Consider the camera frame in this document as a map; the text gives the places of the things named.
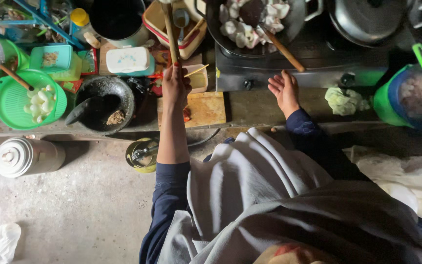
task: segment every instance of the blue bucket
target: blue bucket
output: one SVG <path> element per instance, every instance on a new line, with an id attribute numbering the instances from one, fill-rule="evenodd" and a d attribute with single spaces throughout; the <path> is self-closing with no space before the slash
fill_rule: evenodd
<path id="1" fill-rule="evenodd" d="M 407 111 L 400 103 L 400 86 L 401 84 L 410 77 L 412 71 L 421 71 L 419 65 L 407 65 L 405 68 L 402 69 L 403 72 L 396 75 L 396 77 L 391 81 L 389 89 L 388 89 L 388 98 L 390 100 L 390 104 L 395 112 L 402 117 L 403 119 L 407 120 L 414 128 L 422 129 L 422 117 L 413 118 L 407 115 Z"/>

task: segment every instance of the kitchen counter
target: kitchen counter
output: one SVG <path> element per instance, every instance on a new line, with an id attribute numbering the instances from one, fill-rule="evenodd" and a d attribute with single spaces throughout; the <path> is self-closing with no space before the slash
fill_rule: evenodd
<path id="1" fill-rule="evenodd" d="M 326 89 L 324 88 L 301 88 L 300 102 L 302 107 L 319 123 L 363 123 L 367 126 L 384 125 L 379 121 L 373 110 L 363 111 L 348 117 L 341 117 L 332 114 L 331 108 L 324 99 Z M 257 90 L 248 92 L 227 92 L 225 94 L 227 123 L 211 125 L 200 128 L 216 127 L 253 127 L 253 126 L 277 126 L 284 125 L 285 119 L 278 108 L 276 99 L 270 91 Z M 69 109 L 66 110 L 58 121 L 36 129 L 21 131 L 9 128 L 0 120 L 0 137 L 22 136 L 22 135 L 53 135 L 53 134 L 76 134 L 85 136 L 96 136 L 79 123 L 69 126 L 64 125 L 64 120 Z M 150 132 L 158 131 L 157 105 L 156 100 L 149 98 L 143 114 L 133 119 L 129 126 L 121 130 L 123 132 Z"/>

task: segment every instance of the stove knob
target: stove knob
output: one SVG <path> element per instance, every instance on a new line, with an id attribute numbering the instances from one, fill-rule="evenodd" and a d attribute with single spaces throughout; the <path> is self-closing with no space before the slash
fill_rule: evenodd
<path id="1" fill-rule="evenodd" d="M 353 87 L 356 84 L 356 75 L 354 73 L 345 73 L 341 76 L 340 81 L 344 87 Z"/>
<path id="2" fill-rule="evenodd" d="M 243 86 L 245 87 L 245 89 L 247 89 L 247 91 L 250 91 L 253 88 L 253 80 L 251 79 L 247 79 L 243 82 Z"/>

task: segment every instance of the fingers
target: fingers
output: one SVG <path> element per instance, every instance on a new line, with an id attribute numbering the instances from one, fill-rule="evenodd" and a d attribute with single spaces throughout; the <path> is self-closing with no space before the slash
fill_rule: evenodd
<path id="1" fill-rule="evenodd" d="M 186 86 L 186 85 L 189 85 L 189 84 L 190 84 L 190 82 L 191 82 L 190 78 L 188 78 L 188 77 L 183 78 L 183 84 L 184 84 L 185 86 Z"/>
<path id="2" fill-rule="evenodd" d="M 172 77 L 172 72 L 173 72 L 173 66 L 170 66 L 169 68 L 167 68 L 166 73 L 164 74 L 164 80 L 170 80 L 170 78 Z"/>
<path id="3" fill-rule="evenodd" d="M 277 80 L 275 80 L 275 79 L 273 79 L 273 78 L 269 78 L 269 79 L 268 79 L 268 82 L 269 82 L 270 84 L 272 84 L 272 85 L 273 85 L 273 87 L 278 88 L 278 90 L 279 90 L 279 91 L 282 91 L 282 90 L 284 89 L 284 84 L 280 83 L 279 81 L 277 81 Z"/>
<path id="4" fill-rule="evenodd" d="M 181 74 L 182 68 L 181 68 L 180 63 L 179 62 L 174 63 L 172 66 L 172 69 L 173 69 L 172 78 L 176 80 L 180 80 L 182 77 L 182 74 Z"/>
<path id="5" fill-rule="evenodd" d="M 275 75 L 274 77 L 273 77 L 273 79 L 275 79 L 275 80 L 277 80 L 277 81 L 279 81 L 280 83 L 284 83 L 284 79 L 283 79 L 283 77 L 281 77 L 281 75 Z"/>
<path id="6" fill-rule="evenodd" d="M 273 85 L 268 85 L 268 89 L 274 94 L 274 96 L 278 96 L 278 94 L 280 93 L 280 90 L 276 87 L 274 87 Z"/>
<path id="7" fill-rule="evenodd" d="M 294 77 L 294 76 L 292 76 L 292 75 L 291 75 L 291 80 L 292 80 L 292 82 L 293 82 L 293 85 L 295 85 L 295 86 L 299 86 L 299 84 L 297 83 L 297 79 L 296 79 L 296 77 Z"/>
<path id="8" fill-rule="evenodd" d="M 284 86 L 287 88 L 292 88 L 293 82 L 291 80 L 291 76 L 289 75 L 289 73 L 284 69 L 281 71 L 281 75 L 283 75 Z"/>

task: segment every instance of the concrete floor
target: concrete floor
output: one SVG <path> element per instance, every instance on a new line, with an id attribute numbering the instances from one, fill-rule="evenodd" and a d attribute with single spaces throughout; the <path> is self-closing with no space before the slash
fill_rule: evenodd
<path id="1" fill-rule="evenodd" d="M 191 156 L 204 159 L 214 146 L 242 130 L 220 131 L 209 142 L 191 147 Z M 189 140 L 212 132 L 191 132 Z M 141 174 L 127 165 L 128 142 L 61 144 L 67 161 L 58 171 L 0 176 L 0 225 L 17 223 L 22 229 L 13 263 L 138 263 L 150 225 L 154 173 Z"/>

